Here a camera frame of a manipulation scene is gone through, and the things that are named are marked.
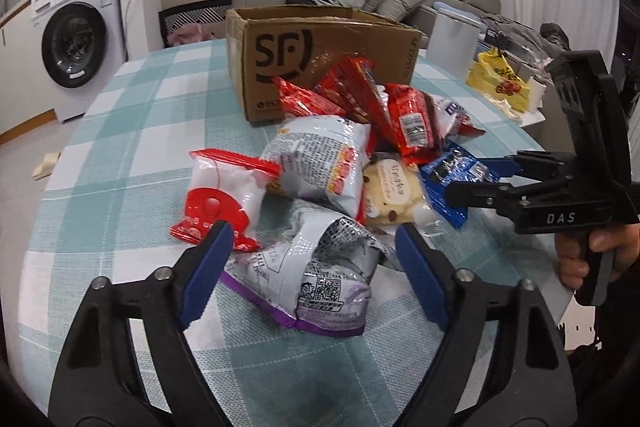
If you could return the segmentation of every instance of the washing machine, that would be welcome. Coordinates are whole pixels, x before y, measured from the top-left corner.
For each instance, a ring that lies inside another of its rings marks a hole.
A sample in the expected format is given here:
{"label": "washing machine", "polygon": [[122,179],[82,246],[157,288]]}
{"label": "washing machine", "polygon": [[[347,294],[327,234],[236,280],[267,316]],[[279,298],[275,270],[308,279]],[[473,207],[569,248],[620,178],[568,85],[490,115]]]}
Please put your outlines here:
{"label": "washing machine", "polygon": [[58,120],[84,114],[125,62],[120,0],[32,0]]}

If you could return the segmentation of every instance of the cabinet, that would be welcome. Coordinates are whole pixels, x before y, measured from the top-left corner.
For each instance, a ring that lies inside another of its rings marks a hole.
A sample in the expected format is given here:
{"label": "cabinet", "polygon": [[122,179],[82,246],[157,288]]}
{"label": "cabinet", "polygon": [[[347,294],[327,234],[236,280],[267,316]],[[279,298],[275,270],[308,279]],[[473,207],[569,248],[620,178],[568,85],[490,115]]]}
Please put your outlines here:
{"label": "cabinet", "polygon": [[0,134],[53,109],[29,7],[0,28]]}

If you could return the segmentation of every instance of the tile floor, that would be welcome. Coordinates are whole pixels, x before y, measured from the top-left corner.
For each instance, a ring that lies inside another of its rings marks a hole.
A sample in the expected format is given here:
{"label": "tile floor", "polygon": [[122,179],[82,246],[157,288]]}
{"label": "tile floor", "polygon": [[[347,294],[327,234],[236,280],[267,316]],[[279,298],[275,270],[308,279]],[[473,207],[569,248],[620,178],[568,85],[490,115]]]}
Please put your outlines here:
{"label": "tile floor", "polygon": [[[10,363],[19,363],[17,311],[22,260],[48,178],[34,181],[33,169],[47,152],[61,152],[80,119],[51,122],[0,146],[0,294]],[[572,302],[565,323],[567,349],[593,339],[593,309]]]}

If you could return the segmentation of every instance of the plaid tablecloth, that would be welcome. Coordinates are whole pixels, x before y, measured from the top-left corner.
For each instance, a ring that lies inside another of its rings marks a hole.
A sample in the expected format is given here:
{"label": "plaid tablecloth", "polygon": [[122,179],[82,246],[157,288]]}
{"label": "plaid tablecloth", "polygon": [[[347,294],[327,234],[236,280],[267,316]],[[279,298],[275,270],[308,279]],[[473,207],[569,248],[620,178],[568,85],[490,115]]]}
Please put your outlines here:
{"label": "plaid tablecloth", "polygon": [[[463,143],[477,156],[538,149],[516,124],[473,90],[422,57],[414,85],[453,98],[487,130]],[[42,199],[24,261],[18,320],[18,381],[47,409],[68,327],[90,281],[144,279],[171,266],[187,245],[169,227],[182,213],[191,176],[188,152],[204,147],[260,155],[276,133],[249,125],[226,73],[225,41],[151,53],[124,64],[95,100],[65,148]],[[267,198],[260,239],[286,223],[280,198]],[[570,299],[553,272],[548,236],[516,237],[490,211],[434,237],[457,266],[485,280],[535,280],[559,319]],[[318,337],[278,327],[218,285],[204,317],[186,332],[195,358],[236,426],[392,425],[442,338],[424,318],[402,273],[380,267],[363,336]],[[133,321],[140,369],[151,400],[166,407],[142,325]],[[488,363],[487,330],[478,364]],[[472,378],[464,401],[481,382]]]}

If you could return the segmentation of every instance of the hand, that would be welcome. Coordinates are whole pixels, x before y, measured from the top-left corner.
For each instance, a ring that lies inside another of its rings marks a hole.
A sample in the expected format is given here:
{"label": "hand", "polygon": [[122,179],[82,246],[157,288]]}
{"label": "hand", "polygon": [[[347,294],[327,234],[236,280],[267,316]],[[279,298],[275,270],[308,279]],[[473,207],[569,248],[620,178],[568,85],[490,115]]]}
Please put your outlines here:
{"label": "hand", "polygon": [[[640,225],[612,225],[606,229],[591,231],[589,247],[594,252],[604,252],[616,248],[611,271],[611,282],[620,277],[638,259],[640,250]],[[589,265],[582,259],[584,252],[574,237],[556,233],[556,251],[560,259],[562,282],[580,289],[582,280],[589,273]]]}

